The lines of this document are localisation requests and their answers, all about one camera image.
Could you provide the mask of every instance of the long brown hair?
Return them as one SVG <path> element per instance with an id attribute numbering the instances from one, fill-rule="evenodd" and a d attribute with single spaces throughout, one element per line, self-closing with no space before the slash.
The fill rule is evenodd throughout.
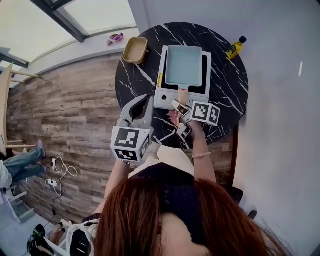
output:
<path id="1" fill-rule="evenodd" d="M 161 184 L 123 180 L 109 195 L 94 240 L 95 256 L 160 256 Z M 289 252 L 256 225 L 218 184 L 195 181 L 206 247 L 213 256 L 284 256 Z"/>

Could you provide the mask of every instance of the person's leg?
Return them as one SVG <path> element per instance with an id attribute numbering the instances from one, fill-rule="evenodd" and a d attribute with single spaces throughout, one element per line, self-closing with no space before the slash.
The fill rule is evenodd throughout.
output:
<path id="1" fill-rule="evenodd" d="M 53 230 L 46 236 L 47 239 L 55 245 L 58 245 L 60 239 L 64 235 L 65 229 L 63 228 L 62 230 L 60 230 L 62 227 L 62 223 L 55 225 Z"/>
<path id="2" fill-rule="evenodd" d="M 65 232 L 66 230 L 63 228 L 56 234 L 55 240 L 53 241 L 56 246 L 59 245 L 60 239 L 63 237 Z"/>
<path id="3" fill-rule="evenodd" d="M 19 182 L 22 181 L 26 178 L 35 176 L 35 175 L 39 175 L 41 173 L 44 172 L 44 168 L 43 166 L 36 164 L 36 165 L 30 165 L 24 169 L 22 169 L 21 171 L 19 171 L 16 175 L 12 175 L 12 182 Z"/>
<path id="4" fill-rule="evenodd" d="M 40 147 L 35 147 L 28 153 L 21 153 L 14 157 L 11 157 L 3 161 L 4 166 L 7 168 L 11 176 L 16 176 L 20 171 L 22 171 L 27 166 L 36 162 L 36 160 L 43 156 L 42 149 Z"/>

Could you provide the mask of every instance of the yellow label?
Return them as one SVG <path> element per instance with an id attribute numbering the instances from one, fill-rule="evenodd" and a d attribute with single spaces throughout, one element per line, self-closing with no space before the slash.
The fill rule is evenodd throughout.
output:
<path id="1" fill-rule="evenodd" d="M 159 73 L 158 83 L 157 83 L 157 85 L 156 85 L 157 88 L 161 88 L 161 81 L 162 81 L 162 73 Z"/>

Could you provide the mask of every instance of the round table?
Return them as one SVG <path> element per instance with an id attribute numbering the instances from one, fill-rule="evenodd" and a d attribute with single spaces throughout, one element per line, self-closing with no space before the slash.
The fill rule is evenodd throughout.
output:
<path id="1" fill-rule="evenodd" d="M 121 109 L 138 96 L 155 94 L 163 46 L 197 46 L 211 53 L 209 102 L 221 109 L 218 126 L 205 124 L 203 127 L 207 143 L 212 144 L 231 132 L 246 111 L 249 85 L 240 56 L 232 60 L 226 57 L 230 43 L 206 27 L 184 22 L 155 26 L 140 37 L 148 40 L 143 63 L 129 64 L 121 58 L 116 70 L 115 90 Z M 180 140 L 167 114 L 168 110 L 154 108 L 153 140 L 172 148 L 192 148 L 192 143 Z"/>

